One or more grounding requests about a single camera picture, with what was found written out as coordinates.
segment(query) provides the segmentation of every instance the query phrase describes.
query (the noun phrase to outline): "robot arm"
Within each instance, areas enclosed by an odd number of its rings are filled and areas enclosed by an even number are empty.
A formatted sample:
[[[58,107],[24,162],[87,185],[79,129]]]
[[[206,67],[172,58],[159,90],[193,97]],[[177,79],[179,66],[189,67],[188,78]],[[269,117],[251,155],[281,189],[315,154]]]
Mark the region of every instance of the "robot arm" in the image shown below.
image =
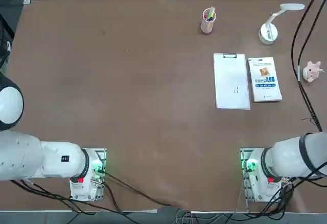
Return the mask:
[[[0,132],[0,180],[69,178],[71,197],[80,201],[103,198],[104,158],[93,149],[69,142],[39,141],[36,137]]]
[[[244,168],[249,176],[253,200],[268,202],[282,186],[282,178],[306,177],[327,161],[327,133],[305,134],[256,148]],[[327,166],[312,175],[325,177]]]

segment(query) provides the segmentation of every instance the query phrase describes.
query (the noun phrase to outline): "black cable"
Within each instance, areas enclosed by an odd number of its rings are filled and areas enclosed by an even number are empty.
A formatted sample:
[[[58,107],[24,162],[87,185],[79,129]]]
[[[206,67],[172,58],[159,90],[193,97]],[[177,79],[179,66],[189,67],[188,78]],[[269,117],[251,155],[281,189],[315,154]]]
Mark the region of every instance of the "black cable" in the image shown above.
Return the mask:
[[[70,224],[70,223],[72,223],[72,221],[73,220],[75,220],[75,218],[77,217],[77,216],[79,216],[80,215],[80,213],[77,213],[69,222],[67,222],[67,224]]]
[[[126,184],[125,182],[119,180],[117,177],[114,177],[113,175],[111,175],[111,174],[109,174],[109,173],[107,173],[107,172],[105,172],[105,171],[103,171],[103,170],[98,170],[98,172],[99,172],[99,173],[104,173],[104,174],[108,175],[109,177],[113,178],[113,179],[116,180],[117,182],[123,184],[125,187],[127,187],[127,188],[129,188],[130,190],[132,190],[132,191],[134,191],[134,192],[136,192],[136,193],[142,195],[143,197],[145,197],[145,198],[151,200],[152,202],[155,202],[156,204],[159,204],[159,205],[162,205],[162,206],[171,206],[170,204],[166,204],[166,203],[163,203],[163,202],[161,202],[161,201],[155,200],[154,198],[152,198],[152,197],[146,195],[145,193],[142,193],[141,191],[139,191],[139,190],[137,190],[137,189],[131,187],[130,185]]]
[[[286,187],[282,187],[280,188],[276,193],[275,195],[271,198],[271,200],[267,203],[266,207],[260,212],[260,213],[248,213],[246,214],[246,216],[248,216],[249,218],[247,219],[233,219],[231,218],[233,214],[231,214],[230,216],[227,216],[225,214],[223,214],[224,216],[227,217],[227,220],[226,220],[226,223],[229,221],[229,220],[234,220],[234,221],[247,221],[247,220],[252,220],[252,219],[257,219],[257,218],[260,218],[262,216],[272,216],[272,215],[276,215],[276,214],[279,214],[281,211],[284,212],[285,208],[286,208],[286,205],[289,203],[291,197],[292,197],[292,194],[293,194],[293,191],[291,191],[290,193],[290,196],[288,198],[285,198],[283,197],[284,194],[286,195],[286,190],[285,190]],[[283,194],[281,194],[280,197],[276,198],[274,201],[273,199],[275,198],[275,196],[280,192],[280,191],[283,191]],[[275,208],[274,210],[270,211],[269,213],[266,213],[267,210],[275,203],[277,202],[279,199],[281,199],[281,201],[279,202],[277,208]]]
[[[231,214],[228,218],[227,218],[227,220],[225,221],[225,224],[227,224],[227,222],[230,220],[230,218],[233,216],[234,214]]]
[[[122,215],[123,217],[129,219],[131,222],[133,222],[135,224],[140,224],[139,222],[131,219],[129,216],[124,215],[122,213],[119,213],[118,211],[115,211],[115,210],[111,210],[111,209],[108,209],[108,208],[105,208],[105,207],[102,207],[102,206],[98,206],[98,205],[94,205],[94,204],[91,204],[91,203],[88,203],[88,202],[84,202],[84,201],[79,201],[79,200],[75,200],[75,199],[65,198],[65,197],[62,197],[62,196],[60,196],[58,194],[53,194],[53,193],[51,193],[51,194],[48,194],[48,193],[39,193],[36,189],[30,190],[29,188],[26,188],[25,186],[19,184],[16,181],[13,181],[12,180],[11,182],[14,183],[16,186],[18,186],[19,188],[21,188],[21,189],[23,189],[23,190],[25,190],[27,192],[33,193],[35,195],[47,197],[47,198],[50,198],[50,199],[53,199],[53,200],[64,200],[64,201],[70,201],[70,202],[77,202],[77,203],[88,205],[88,206],[91,206],[91,207],[94,207],[94,208],[97,208],[97,209],[102,209],[102,210],[110,211],[110,212],[113,212],[113,213],[117,213],[119,215]]]
[[[109,193],[110,193],[110,196],[111,196],[111,200],[112,200],[112,203],[113,205],[115,206],[116,210],[120,213],[122,213],[122,210],[119,208],[118,204],[117,204],[117,201],[113,195],[113,192],[111,190],[111,188],[109,187],[109,185],[105,182],[102,183],[108,190],[109,190]]]
[[[214,223],[214,222],[215,222],[217,219],[219,219],[221,216],[222,216],[222,214],[219,215],[219,216],[217,216],[215,219],[213,219],[212,221],[210,221],[210,222],[208,222],[208,223],[206,223],[206,224],[212,224],[212,223]]]
[[[309,9],[311,8],[313,2],[314,2],[314,0],[311,0],[310,3],[309,3],[309,5],[308,5],[308,7],[306,8],[306,10],[305,10],[305,12],[304,12],[304,14],[303,14],[303,16],[302,16],[302,18],[301,18],[301,20],[300,20],[300,22],[299,22],[297,28],[296,28],[296,31],[295,31],[295,34],[294,34],[294,37],[293,37],[293,41],[292,41],[292,46],[291,46],[291,61],[292,61],[293,72],[294,72],[295,77],[296,77],[297,79],[298,79],[299,77],[297,77],[297,71],[295,70],[295,66],[294,66],[294,45],[295,45],[295,40],[296,40],[297,34],[298,34],[298,32],[299,32],[299,29],[300,29],[300,27],[301,27],[301,25],[302,25],[302,23],[303,23],[303,21],[304,21],[306,15],[307,15],[308,11],[309,11]],[[320,11],[321,11],[321,9],[322,9],[322,7],[323,7],[323,5],[324,5],[324,2],[325,2],[325,0],[323,1],[323,4],[322,4],[322,6],[321,6],[320,9],[319,9]],[[317,19],[318,19],[318,16],[319,16],[319,14],[320,14],[320,11],[317,13],[317,16],[316,16],[316,18],[315,18],[315,22],[316,22]],[[303,49],[305,48],[306,43],[308,42],[309,38],[310,38],[310,34],[308,35],[308,37],[307,37],[307,39],[306,39],[306,41],[305,41],[305,43],[304,43],[304,45],[303,45],[303,47],[302,47],[302,49],[301,49],[301,52],[303,52]],[[300,64],[300,58],[301,58],[301,53],[300,53],[300,56],[299,56],[299,59],[298,59],[298,62],[297,62],[297,63],[298,63],[298,66],[299,66],[299,64]],[[315,124],[316,124],[316,126],[317,126],[317,128],[318,128],[318,130],[321,132],[321,131],[322,131],[322,128],[321,128],[320,122],[319,122],[319,120],[318,120],[318,117],[317,117],[317,115],[316,115],[316,113],[315,113],[315,111],[314,111],[312,105],[311,105],[311,102],[310,102],[310,100],[309,100],[309,98],[308,98],[308,95],[307,95],[306,91],[304,90],[304,88],[303,88],[303,86],[302,86],[302,84],[301,84],[300,81],[298,81],[298,85],[299,85],[299,89],[300,89],[300,92],[301,92],[302,98],[303,98],[303,100],[304,100],[305,103],[306,103],[306,107],[307,107],[307,109],[308,109],[308,111],[309,111],[311,117],[313,118],[313,120],[314,120],[314,122],[315,122]]]
[[[307,182],[310,182],[311,184],[316,185],[316,186],[318,186],[318,187],[327,187],[327,185],[321,185],[321,184],[319,184],[319,183],[312,182],[312,181],[310,181],[310,180],[306,180],[306,181],[307,181]]]
[[[196,219],[196,222],[197,222],[198,224],[200,224],[198,218],[196,217],[196,214],[194,214],[194,217],[195,217],[195,219]]]
[[[298,57],[298,61],[297,61],[297,65],[300,65],[300,60],[301,60],[301,57],[302,57],[303,51],[304,51],[304,49],[305,49],[305,47],[306,47],[306,45],[307,45],[307,43],[308,43],[308,41],[309,41],[309,39],[310,39],[310,36],[311,36],[311,34],[312,34],[313,29],[314,29],[315,26],[316,26],[316,23],[317,23],[318,17],[319,17],[319,15],[320,15],[321,10],[322,10],[323,6],[325,5],[326,1],[327,1],[327,0],[323,0],[322,3],[321,3],[321,6],[320,6],[320,8],[319,8],[319,10],[318,10],[318,12],[317,12],[317,15],[316,15],[316,17],[315,17],[313,23],[312,23],[312,26],[311,26],[311,28],[310,28],[309,34],[308,34],[308,36],[306,37],[306,40],[305,40],[305,42],[304,42],[304,44],[303,44],[303,46],[302,46],[302,48],[301,48],[301,51],[300,51],[300,54],[299,54],[299,57]]]
[[[53,196],[53,197],[62,197],[62,198],[64,198],[63,196],[60,196],[60,195],[57,195],[57,194],[52,194],[52,193],[46,191],[44,188],[40,187],[39,185],[37,185],[37,184],[35,184],[35,183],[33,183],[33,184],[34,184],[36,187],[40,188],[43,192],[42,192],[42,191],[38,191],[37,189],[34,189],[33,187],[29,186],[29,185],[28,185],[24,180],[20,180],[20,181],[22,182],[22,184],[23,184],[26,188],[30,189],[31,191],[36,191],[36,192],[39,192],[39,193],[47,193],[47,194],[49,194],[49,195],[51,195],[51,196]],[[69,208],[70,208],[72,211],[74,211],[74,212],[82,213],[82,214],[85,214],[85,215],[95,215],[95,213],[87,213],[87,212],[84,212],[81,208],[79,208],[75,203],[72,203],[70,200],[67,200],[67,201],[70,202],[72,205],[74,205],[74,206],[76,207],[76,209],[79,210],[79,212],[76,211],[74,208],[72,208],[69,204],[65,203],[64,200],[59,200],[59,201],[61,201],[63,204],[65,204],[67,207],[69,207]]]

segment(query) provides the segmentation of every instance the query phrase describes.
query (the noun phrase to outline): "lamp base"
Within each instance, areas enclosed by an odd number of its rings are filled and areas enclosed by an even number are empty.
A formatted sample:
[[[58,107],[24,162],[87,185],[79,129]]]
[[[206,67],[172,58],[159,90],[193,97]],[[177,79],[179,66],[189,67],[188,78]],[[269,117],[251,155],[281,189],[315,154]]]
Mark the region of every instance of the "lamp base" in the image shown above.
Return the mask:
[[[274,24],[262,24],[261,28],[259,29],[259,40],[265,44],[270,45],[275,42],[278,36],[277,28]]]

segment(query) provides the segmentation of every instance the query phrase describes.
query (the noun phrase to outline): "pen holder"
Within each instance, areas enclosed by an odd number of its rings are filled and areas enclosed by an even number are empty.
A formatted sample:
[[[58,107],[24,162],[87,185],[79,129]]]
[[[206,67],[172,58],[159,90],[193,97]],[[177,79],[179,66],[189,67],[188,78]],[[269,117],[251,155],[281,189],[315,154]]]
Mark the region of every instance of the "pen holder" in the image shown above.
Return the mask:
[[[214,16],[213,16],[213,19],[211,21],[207,21],[205,19],[204,16],[207,16],[208,17],[208,14],[209,14],[209,11],[210,11],[210,8],[207,8],[203,11],[203,14],[202,14],[202,23],[201,23],[201,30],[205,33],[205,34],[209,34],[211,33],[211,31],[213,30],[213,27],[214,27],[214,22],[216,20],[216,12],[214,12]]]

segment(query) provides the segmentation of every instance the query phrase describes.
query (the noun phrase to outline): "cable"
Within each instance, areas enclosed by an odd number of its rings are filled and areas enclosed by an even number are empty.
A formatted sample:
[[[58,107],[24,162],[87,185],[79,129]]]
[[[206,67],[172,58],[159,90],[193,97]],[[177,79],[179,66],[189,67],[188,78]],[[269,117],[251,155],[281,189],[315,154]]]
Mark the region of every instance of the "cable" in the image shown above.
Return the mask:
[[[109,185],[105,182],[102,183],[108,190],[109,190],[109,193],[110,193],[110,196],[111,196],[111,200],[112,200],[112,203],[113,205],[115,206],[116,210],[120,213],[122,213],[121,209],[118,207],[118,204],[117,204],[117,201],[113,195],[113,192],[111,190],[111,188],[109,187]]]
[[[321,185],[321,184],[319,184],[319,183],[312,182],[312,181],[310,181],[310,180],[306,180],[306,181],[307,181],[307,182],[310,182],[311,184],[316,185],[316,186],[318,186],[318,187],[327,187],[327,185]]]
[[[296,187],[298,187],[299,185],[301,185],[303,182],[305,182],[305,181],[309,181],[309,182],[311,182],[310,181],[310,177],[312,176],[312,175],[314,175],[315,173],[317,173],[320,169],[322,169],[323,167],[325,167],[327,165],[327,162],[324,162],[323,164],[321,164],[319,167],[317,167],[317,168],[315,168],[314,169],[314,171],[312,171],[310,174],[308,174],[306,177],[304,177],[304,178],[301,178],[300,179],[300,181],[298,182],[298,183],[296,183],[295,185],[293,185],[293,182],[297,179],[297,178],[292,178],[292,179],[290,179],[290,181],[289,181],[289,183],[290,184],[288,184],[288,185],[286,185],[286,186],[284,186],[284,187],[282,187],[282,188],[280,188],[275,194],[274,194],[274,196],[271,198],[271,200],[268,202],[268,204],[266,205],[266,207],[259,213],[259,214],[257,214],[257,213],[248,213],[247,214],[247,216],[248,215],[254,215],[255,217],[250,217],[250,218],[248,218],[248,219],[242,219],[242,220],[237,220],[237,219],[232,219],[232,218],[229,218],[229,219],[231,219],[231,220],[234,220],[234,221],[246,221],[246,220],[250,220],[250,219],[256,219],[256,218],[259,218],[259,217],[261,217],[261,216],[270,216],[270,215],[274,215],[274,214],[276,214],[276,209],[275,210],[273,210],[273,211],[271,211],[270,213],[266,213],[265,214],[265,212],[276,202],[276,201],[278,201],[279,199],[281,199],[281,201],[280,201],[280,203],[278,204],[278,207],[280,207],[281,205],[284,205],[283,207],[282,207],[282,215],[281,215],[281,217],[279,217],[279,218],[272,218],[272,219],[274,219],[274,220],[280,220],[283,216],[284,216],[284,214],[285,214],[285,208],[286,208],[286,205],[290,202],[290,200],[291,200],[291,197],[292,197],[292,195],[293,195],[293,192],[294,192],[294,190],[295,190],[295,188]],[[280,197],[278,197],[278,198],[276,198],[274,201],[272,201],[274,198],[275,198],[275,196],[279,193],[279,192],[281,192],[281,195],[280,195]]]
[[[200,224],[198,218],[196,217],[196,214],[194,214],[194,217],[195,217],[195,219],[196,219],[196,222],[197,222],[198,224]]]
[[[27,185],[26,184],[26,182],[24,181],[24,180],[20,180],[21,182],[22,182],[22,184],[26,187],[26,188],[28,188],[28,189],[30,189],[31,191],[36,191],[36,192],[39,192],[39,193],[47,193],[47,194],[49,194],[49,195],[51,195],[51,196],[53,196],[53,197],[62,197],[62,196],[60,196],[60,195],[57,195],[57,194],[52,194],[52,193],[50,193],[50,192],[48,192],[48,191],[46,191],[44,188],[42,188],[42,187],[40,187],[39,185],[37,185],[37,184],[35,184],[35,183],[33,183],[33,182],[31,182],[31,181],[29,181],[31,184],[33,184],[34,186],[36,186],[36,187],[38,187],[39,189],[41,189],[42,191],[38,191],[38,190],[36,190],[36,189],[34,189],[34,188],[32,188],[32,187],[30,187],[29,185]],[[76,212],[76,213],[82,213],[82,214],[85,214],[85,215],[95,215],[95,213],[87,213],[87,212],[84,212],[84,211],[82,211],[75,203],[73,203],[73,202],[71,202],[70,200],[67,200],[68,202],[70,202],[72,205],[74,205],[75,207],[76,207],[76,209],[78,209],[79,210],[79,212],[78,211],[76,211],[74,208],[72,208],[69,204],[67,204],[67,203],[65,203],[64,202],[64,200],[59,200],[59,201],[61,201],[63,204],[65,204],[67,207],[69,207],[72,211],[74,211],[74,212]]]
[[[77,217],[77,216],[79,216],[80,215],[80,213],[77,213],[69,222],[67,222],[67,224],[70,224],[70,223],[72,223],[72,221],[73,220],[75,220],[75,218]]]
[[[178,220],[183,218],[183,216],[178,217],[178,213],[180,211],[184,211],[184,210],[180,209],[180,210],[178,210],[176,212],[175,219],[173,220],[172,224],[174,224],[175,222],[176,222],[176,224],[178,224]],[[215,214],[214,216],[211,216],[211,217],[208,217],[208,218],[203,218],[203,217],[196,217],[196,218],[197,218],[197,220],[211,220],[212,221],[212,220],[219,219],[221,216],[222,216],[222,214]],[[185,219],[188,220],[188,219],[194,219],[194,218],[195,217],[192,217],[192,218],[191,217],[186,217]]]
[[[166,203],[160,202],[160,201],[158,201],[158,200],[155,200],[154,198],[152,198],[152,197],[146,195],[145,193],[142,193],[141,191],[139,191],[139,190],[137,190],[137,189],[131,187],[130,185],[124,183],[124,182],[121,181],[121,180],[119,180],[117,177],[114,177],[113,175],[111,175],[111,174],[109,174],[109,173],[107,173],[107,172],[105,172],[105,171],[103,171],[103,170],[98,170],[98,172],[99,172],[99,173],[104,173],[104,174],[108,175],[109,177],[115,179],[117,182],[123,184],[125,187],[127,187],[127,188],[129,188],[130,190],[132,190],[132,191],[134,191],[134,192],[136,192],[136,193],[142,195],[143,197],[145,197],[145,198],[151,200],[152,202],[155,202],[156,204],[159,204],[159,205],[162,205],[162,206],[171,206],[170,204],[166,204]]]
[[[53,200],[64,200],[64,201],[69,201],[69,202],[78,202],[78,203],[81,203],[81,204],[84,204],[84,205],[88,205],[88,206],[91,206],[91,207],[94,207],[94,208],[97,208],[97,209],[102,209],[102,210],[106,210],[106,211],[110,211],[110,212],[113,212],[113,213],[117,213],[119,215],[122,215],[123,217],[129,219],[131,222],[135,223],[135,224],[140,224],[139,222],[131,219],[129,216],[127,215],[124,215],[122,213],[119,213],[118,211],[114,211],[114,210],[111,210],[111,209],[108,209],[108,208],[105,208],[105,207],[102,207],[102,206],[98,206],[98,205],[94,205],[94,204],[91,204],[91,203],[88,203],[88,202],[84,202],[84,201],[79,201],[79,200],[75,200],[75,199],[71,199],[71,198],[65,198],[63,196],[60,196],[58,194],[53,194],[53,193],[40,193],[38,190],[34,189],[31,190],[21,184],[19,184],[18,182],[16,181],[13,181],[11,180],[11,182],[13,184],[15,184],[16,186],[18,186],[19,188],[27,191],[27,192],[30,192],[30,193],[33,193],[35,195],[39,195],[39,196],[43,196],[43,197],[47,197],[47,198],[50,198],[50,199],[53,199]]]
[[[307,107],[307,109],[308,109],[311,117],[313,118],[313,120],[314,120],[314,122],[315,122],[315,124],[317,126],[318,131],[321,132],[322,131],[322,128],[321,128],[320,122],[318,120],[318,117],[317,117],[317,115],[316,115],[316,113],[315,113],[315,111],[314,111],[314,109],[313,109],[313,107],[311,105],[311,102],[310,102],[310,100],[308,98],[308,95],[307,95],[305,89],[303,88],[303,86],[301,84],[301,81],[300,81],[300,73],[297,73],[297,71],[295,70],[295,66],[294,66],[294,45],[295,45],[295,40],[296,40],[297,34],[299,32],[299,29],[300,29],[300,27],[301,27],[301,25],[302,25],[302,23],[303,23],[306,15],[307,15],[308,11],[309,11],[309,9],[311,8],[313,2],[314,2],[314,0],[311,0],[310,1],[308,7],[306,8],[306,10],[305,10],[305,12],[304,12],[304,14],[303,14],[303,16],[302,16],[302,18],[301,18],[301,20],[300,20],[297,28],[296,28],[296,31],[295,31],[295,34],[294,34],[294,37],[293,37],[293,41],[292,41],[292,46],[291,46],[291,62],[292,62],[292,68],[293,68],[294,75],[295,75],[295,77],[298,80],[298,86],[299,86],[299,89],[300,89],[300,93],[302,95],[302,98],[305,101],[306,107]],[[315,18],[315,21],[314,21],[314,24],[312,25],[311,30],[310,30],[310,33],[309,33],[308,37],[306,38],[305,43],[304,43],[304,45],[303,45],[303,47],[301,49],[301,52],[300,52],[300,55],[299,55],[299,58],[298,58],[298,62],[297,62],[297,68],[298,68],[298,70],[299,70],[300,58],[301,58],[302,52],[303,52],[303,50],[304,50],[304,48],[305,48],[305,46],[306,46],[306,44],[307,44],[307,42],[308,42],[308,40],[310,38],[310,35],[311,35],[311,32],[312,32],[312,30],[314,28],[315,22],[317,21],[317,19],[319,17],[319,14],[321,12],[321,9],[322,9],[324,3],[325,3],[325,0],[323,1],[323,3],[321,4],[321,6],[319,8],[319,11],[318,11],[318,13],[316,15],[316,18]]]

